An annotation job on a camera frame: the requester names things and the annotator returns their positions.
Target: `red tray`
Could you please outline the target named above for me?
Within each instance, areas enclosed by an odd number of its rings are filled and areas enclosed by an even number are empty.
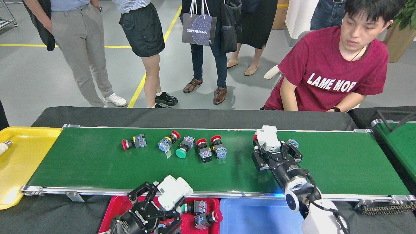
[[[139,197],[139,201],[143,201],[145,196]],[[193,202],[193,201],[205,201],[207,203],[207,213],[211,212],[215,209],[220,208],[220,201],[217,198],[186,198],[185,203]],[[160,206],[158,198],[155,197],[153,202],[156,206]],[[111,198],[110,204],[108,205],[107,211],[105,213],[103,222],[101,223],[101,227],[98,233],[106,232],[110,229],[110,223],[114,216],[122,215],[127,210],[129,210],[132,206],[131,201],[128,199],[127,196],[114,196]],[[194,215],[193,214],[182,214],[182,225],[181,225],[181,234],[219,234],[220,233],[220,224],[214,223],[211,227],[199,230],[195,228],[195,224],[193,222]]]

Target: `gray pants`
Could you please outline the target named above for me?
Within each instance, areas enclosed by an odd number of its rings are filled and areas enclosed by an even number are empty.
[[[100,11],[91,4],[72,11],[52,11],[52,33],[84,98],[95,107],[103,107],[92,78],[103,97],[113,90],[106,69]]]

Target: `gray floor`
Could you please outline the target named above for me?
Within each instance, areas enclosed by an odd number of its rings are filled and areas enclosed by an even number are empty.
[[[180,0],[153,1],[166,34],[181,4]],[[127,46],[118,24],[119,12],[111,1],[100,1],[104,12],[106,45]],[[22,4],[8,5],[19,26],[0,30],[0,44],[42,44]],[[215,60],[208,47],[204,54],[204,83],[194,92],[184,94],[183,87],[192,79],[191,50],[182,43],[182,26],[178,19],[161,53],[161,85],[164,91],[179,99],[174,108],[257,110],[268,98],[275,78],[263,75],[289,52],[283,30],[272,30],[260,68],[249,77],[244,72],[251,63],[254,48],[243,45],[240,64],[228,70],[228,93],[224,103],[212,103],[216,89]],[[113,90],[129,102],[145,74],[139,57],[131,49],[106,48],[107,70]],[[397,63],[390,63],[384,92],[369,96],[360,107],[416,105],[416,49],[409,49]],[[81,96],[72,72],[61,51],[48,52],[45,47],[0,46],[0,100],[10,125],[30,126],[45,108],[53,106],[90,106]],[[144,92],[134,107],[145,107]]]

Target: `yellow floor line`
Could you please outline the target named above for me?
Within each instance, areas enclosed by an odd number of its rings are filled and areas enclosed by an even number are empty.
[[[0,46],[26,46],[26,47],[46,47],[46,45],[36,45],[36,44],[0,44]],[[131,49],[129,45],[106,45],[105,48],[122,48],[122,49]]]
[[[168,30],[166,31],[165,36],[163,37],[163,39],[165,40],[165,42],[168,39],[168,36],[171,33],[172,28],[175,25],[175,22],[176,22],[176,20],[179,17],[179,14],[181,13],[181,10],[182,10],[182,6],[179,7],[178,11],[176,12],[175,17],[172,20],[171,25],[169,26]],[[129,105],[127,106],[127,108],[132,108],[134,106],[134,104],[137,101],[137,98],[139,97],[139,94],[140,94],[141,90],[143,89],[143,86],[144,86],[144,82],[145,81],[146,81],[146,73],[144,74],[143,78],[141,79],[141,82],[140,82],[139,86],[137,87],[136,91],[134,92],[134,95],[131,98],[131,100],[129,102]]]

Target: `yellow tray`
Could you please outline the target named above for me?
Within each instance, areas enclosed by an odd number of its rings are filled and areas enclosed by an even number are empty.
[[[7,127],[0,131],[0,142],[13,142],[0,155],[0,209],[20,201],[20,188],[27,184],[61,131],[48,127]]]

